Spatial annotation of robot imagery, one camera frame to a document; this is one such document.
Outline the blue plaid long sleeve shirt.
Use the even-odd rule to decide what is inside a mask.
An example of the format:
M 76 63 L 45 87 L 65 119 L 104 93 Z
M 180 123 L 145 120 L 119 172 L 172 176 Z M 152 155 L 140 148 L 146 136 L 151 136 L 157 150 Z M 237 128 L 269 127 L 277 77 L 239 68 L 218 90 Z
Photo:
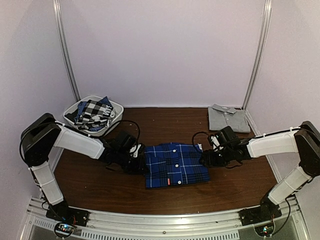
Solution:
M 210 181 L 208 169 L 199 163 L 203 148 L 184 143 L 163 143 L 145 148 L 145 187 L 164 188 Z

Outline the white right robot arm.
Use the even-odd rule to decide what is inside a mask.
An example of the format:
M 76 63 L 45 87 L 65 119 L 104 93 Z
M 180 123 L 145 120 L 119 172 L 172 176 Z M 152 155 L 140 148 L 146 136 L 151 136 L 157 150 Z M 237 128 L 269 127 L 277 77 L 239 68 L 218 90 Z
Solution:
M 310 121 L 298 127 L 240 138 L 230 126 L 208 138 L 212 148 L 205 150 L 199 163 L 205 167 L 226 167 L 231 161 L 241 163 L 261 156 L 297 153 L 299 163 L 261 200 L 256 210 L 259 220 L 268 220 L 287 197 L 320 175 L 320 133 Z

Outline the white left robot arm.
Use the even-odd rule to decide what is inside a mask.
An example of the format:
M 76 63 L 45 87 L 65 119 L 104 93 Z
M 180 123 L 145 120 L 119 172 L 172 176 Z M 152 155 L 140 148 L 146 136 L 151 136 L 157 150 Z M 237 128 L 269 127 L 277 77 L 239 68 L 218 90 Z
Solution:
M 105 139 L 106 135 L 81 132 L 57 121 L 50 113 L 43 114 L 22 132 L 20 157 L 35 178 L 53 215 L 61 222 L 69 221 L 72 211 L 49 165 L 52 148 L 66 149 L 108 165 L 117 164 L 123 172 L 131 175 L 149 172 L 144 156 L 145 145 L 139 142 L 139 136 L 124 130 L 114 138 Z

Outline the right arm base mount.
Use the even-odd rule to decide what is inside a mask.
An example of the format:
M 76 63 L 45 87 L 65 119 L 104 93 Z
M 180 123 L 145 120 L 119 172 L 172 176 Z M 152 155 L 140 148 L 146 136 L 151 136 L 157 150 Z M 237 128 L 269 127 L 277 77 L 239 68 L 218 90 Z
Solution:
M 254 225 L 254 230 L 259 237 L 271 237 L 275 232 L 275 218 L 281 217 L 282 212 L 278 204 L 274 204 L 265 195 L 260 205 L 244 208 L 238 212 L 242 226 Z

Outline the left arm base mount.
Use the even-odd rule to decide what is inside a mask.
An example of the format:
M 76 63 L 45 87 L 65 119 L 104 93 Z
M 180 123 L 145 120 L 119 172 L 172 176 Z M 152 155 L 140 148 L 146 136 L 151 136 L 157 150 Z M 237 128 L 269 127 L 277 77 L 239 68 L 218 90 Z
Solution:
M 58 221 L 53 232 L 58 239 L 70 237 L 77 227 L 86 227 L 90 213 L 87 210 L 70 207 L 64 199 L 58 204 L 48 203 L 46 217 Z

